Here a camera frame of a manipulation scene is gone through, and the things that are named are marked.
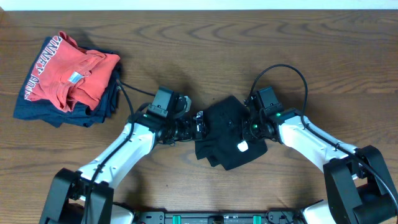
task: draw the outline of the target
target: wooden table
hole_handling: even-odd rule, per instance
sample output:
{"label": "wooden table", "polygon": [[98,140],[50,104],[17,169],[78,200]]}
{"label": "wooden table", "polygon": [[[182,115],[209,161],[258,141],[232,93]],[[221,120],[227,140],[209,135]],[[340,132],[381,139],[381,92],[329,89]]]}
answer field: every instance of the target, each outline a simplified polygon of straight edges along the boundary
{"label": "wooden table", "polygon": [[[119,52],[122,80],[189,95],[196,110],[229,95],[243,100],[275,63],[309,85],[307,116],[338,139],[381,150],[398,184],[397,11],[5,12],[0,27],[0,223],[37,223],[55,173],[91,161],[120,134],[124,98],[104,124],[81,128],[12,118],[43,39],[65,31],[84,46]],[[303,84],[277,68],[285,107],[301,108]],[[149,96],[129,91],[135,108]],[[326,198],[323,174],[298,152],[267,142],[264,156],[225,171],[196,160],[192,142],[159,146],[141,159],[115,200],[169,211],[267,210]]]}

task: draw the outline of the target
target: pile of clothes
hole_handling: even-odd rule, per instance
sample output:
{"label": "pile of clothes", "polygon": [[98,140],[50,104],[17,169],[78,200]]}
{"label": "pile of clothes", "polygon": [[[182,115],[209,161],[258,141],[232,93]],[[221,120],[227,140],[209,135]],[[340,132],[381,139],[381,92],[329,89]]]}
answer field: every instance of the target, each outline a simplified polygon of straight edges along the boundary
{"label": "pile of clothes", "polygon": [[47,37],[19,92],[14,117],[90,127],[117,105],[121,66],[113,52],[79,47],[59,32]]}

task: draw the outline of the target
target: white wall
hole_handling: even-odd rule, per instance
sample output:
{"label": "white wall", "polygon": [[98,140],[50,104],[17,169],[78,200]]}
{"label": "white wall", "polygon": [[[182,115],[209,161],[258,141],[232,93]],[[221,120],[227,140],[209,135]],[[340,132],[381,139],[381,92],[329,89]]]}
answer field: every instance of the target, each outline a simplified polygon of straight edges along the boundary
{"label": "white wall", "polygon": [[0,0],[17,10],[398,9],[398,0]]}

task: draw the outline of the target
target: red cloth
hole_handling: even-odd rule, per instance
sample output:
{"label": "red cloth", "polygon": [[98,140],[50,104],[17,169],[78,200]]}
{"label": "red cloth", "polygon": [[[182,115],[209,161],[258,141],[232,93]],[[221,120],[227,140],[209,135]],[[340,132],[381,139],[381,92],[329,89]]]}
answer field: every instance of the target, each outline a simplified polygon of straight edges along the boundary
{"label": "red cloth", "polygon": [[25,87],[25,100],[47,99],[67,112],[79,101],[95,109],[120,57],[79,48],[59,32],[42,51]]}

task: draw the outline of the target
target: black cloth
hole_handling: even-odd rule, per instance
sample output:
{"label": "black cloth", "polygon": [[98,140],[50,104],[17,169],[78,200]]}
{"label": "black cloth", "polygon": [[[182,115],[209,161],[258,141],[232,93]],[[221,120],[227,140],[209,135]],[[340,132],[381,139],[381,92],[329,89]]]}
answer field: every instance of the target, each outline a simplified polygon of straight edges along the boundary
{"label": "black cloth", "polygon": [[[27,74],[24,84],[22,85],[22,88],[18,94],[18,99],[14,110],[14,118],[23,120],[41,119],[56,128],[60,127],[62,123],[74,124],[87,128],[94,123],[103,123],[105,118],[110,117],[117,107],[118,84],[116,83],[116,79],[119,78],[121,71],[120,65],[116,65],[115,69],[112,71],[108,87],[106,87],[101,97],[100,103],[93,111],[90,110],[87,105],[78,102],[73,111],[65,113],[58,110],[49,100],[29,101],[24,99],[25,86],[29,81],[35,62],[51,39],[51,37],[47,37],[44,40],[39,54],[36,56],[36,59],[30,67],[29,73]],[[98,51],[113,54],[113,52],[107,50],[98,49]]]}
{"label": "black cloth", "polygon": [[203,111],[209,129],[204,140],[195,141],[197,159],[207,158],[212,167],[221,164],[225,170],[257,159],[267,152],[264,140],[248,141],[248,150],[241,152],[242,119],[249,116],[248,109],[234,96]]}

